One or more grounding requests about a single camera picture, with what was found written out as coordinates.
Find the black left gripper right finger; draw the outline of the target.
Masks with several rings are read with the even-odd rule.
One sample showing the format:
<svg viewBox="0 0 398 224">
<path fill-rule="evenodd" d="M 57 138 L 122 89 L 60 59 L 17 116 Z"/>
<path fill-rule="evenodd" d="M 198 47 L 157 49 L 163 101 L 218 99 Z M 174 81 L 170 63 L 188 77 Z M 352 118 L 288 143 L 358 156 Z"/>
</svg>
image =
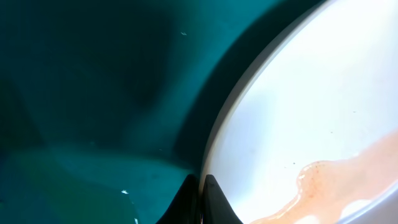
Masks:
<svg viewBox="0 0 398 224">
<path fill-rule="evenodd" d="M 203 224 L 243 224 L 213 175 L 207 175 L 202 193 Z"/>
</svg>

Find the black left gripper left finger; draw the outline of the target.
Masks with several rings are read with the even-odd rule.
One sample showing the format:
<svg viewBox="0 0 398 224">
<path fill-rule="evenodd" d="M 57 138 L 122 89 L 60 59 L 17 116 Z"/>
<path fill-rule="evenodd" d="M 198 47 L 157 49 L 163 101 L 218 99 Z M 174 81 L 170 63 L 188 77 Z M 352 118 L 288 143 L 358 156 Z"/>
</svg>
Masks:
<svg viewBox="0 0 398 224">
<path fill-rule="evenodd" d="M 156 224 L 196 224 L 198 223 L 198 179 L 189 174 L 166 212 Z"/>
</svg>

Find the white plate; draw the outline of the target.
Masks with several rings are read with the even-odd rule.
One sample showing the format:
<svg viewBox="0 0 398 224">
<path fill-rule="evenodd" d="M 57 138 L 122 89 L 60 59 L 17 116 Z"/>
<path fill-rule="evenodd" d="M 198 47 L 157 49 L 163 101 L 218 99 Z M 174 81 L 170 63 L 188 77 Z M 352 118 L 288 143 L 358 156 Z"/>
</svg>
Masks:
<svg viewBox="0 0 398 224">
<path fill-rule="evenodd" d="M 325 1 L 253 61 L 211 130 L 200 179 L 213 175 L 242 223 L 277 213 L 300 171 L 349 159 L 397 133 L 397 1 Z M 396 223 L 397 183 L 336 223 Z"/>
</svg>

